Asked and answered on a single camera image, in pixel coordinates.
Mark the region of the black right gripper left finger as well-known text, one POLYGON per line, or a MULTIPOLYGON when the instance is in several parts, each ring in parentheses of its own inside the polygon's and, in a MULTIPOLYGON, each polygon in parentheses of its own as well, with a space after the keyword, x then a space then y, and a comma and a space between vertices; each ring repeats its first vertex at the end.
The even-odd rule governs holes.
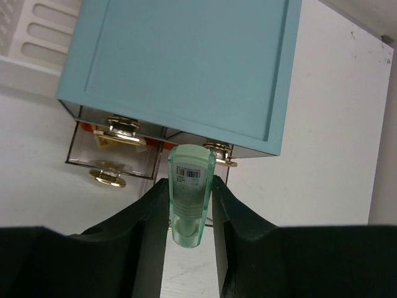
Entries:
POLYGON ((159 297, 169 188, 146 194, 80 234, 1 229, 2 297, 159 297))

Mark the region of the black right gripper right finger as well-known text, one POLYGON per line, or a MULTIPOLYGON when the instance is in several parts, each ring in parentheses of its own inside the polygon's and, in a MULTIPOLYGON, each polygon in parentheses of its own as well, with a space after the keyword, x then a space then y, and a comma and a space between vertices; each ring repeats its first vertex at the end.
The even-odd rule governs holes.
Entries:
POLYGON ((221 297, 395 297, 393 225, 279 227, 212 187, 221 297))

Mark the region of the clear drawer with gold knob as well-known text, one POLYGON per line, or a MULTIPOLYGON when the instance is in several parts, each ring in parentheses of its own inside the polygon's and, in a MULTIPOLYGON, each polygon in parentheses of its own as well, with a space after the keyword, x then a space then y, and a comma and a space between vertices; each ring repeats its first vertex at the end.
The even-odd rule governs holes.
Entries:
POLYGON ((101 126, 76 123, 66 163, 88 168, 97 182, 146 192, 157 178, 162 145, 149 139, 143 147, 119 143, 100 150, 94 139, 95 129, 101 126))

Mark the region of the green capsule case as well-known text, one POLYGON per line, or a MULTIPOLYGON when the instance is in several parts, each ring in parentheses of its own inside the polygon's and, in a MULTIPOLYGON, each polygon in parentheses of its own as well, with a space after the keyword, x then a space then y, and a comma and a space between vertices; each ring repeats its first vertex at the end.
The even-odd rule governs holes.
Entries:
POLYGON ((212 191, 215 155, 198 145, 179 145, 168 156, 170 220, 173 240, 199 246, 212 191))

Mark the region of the teal mini drawer cabinet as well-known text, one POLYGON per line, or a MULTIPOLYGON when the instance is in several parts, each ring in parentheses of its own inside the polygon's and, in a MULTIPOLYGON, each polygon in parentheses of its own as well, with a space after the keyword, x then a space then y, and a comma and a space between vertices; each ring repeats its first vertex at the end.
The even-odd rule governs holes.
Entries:
POLYGON ((56 98, 269 155, 300 1, 84 1, 56 98))

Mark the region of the yellow small eraser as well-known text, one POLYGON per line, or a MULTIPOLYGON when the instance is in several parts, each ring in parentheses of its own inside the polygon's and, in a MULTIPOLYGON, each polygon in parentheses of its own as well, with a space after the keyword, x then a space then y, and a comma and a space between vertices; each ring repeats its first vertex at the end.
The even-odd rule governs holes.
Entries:
POLYGON ((98 149, 100 150, 105 150, 105 149, 109 149, 109 148, 114 148, 116 146, 118 146, 119 142, 106 138, 103 135, 104 131, 101 130, 95 130, 94 131, 94 139, 96 141, 96 145, 98 147, 98 149))

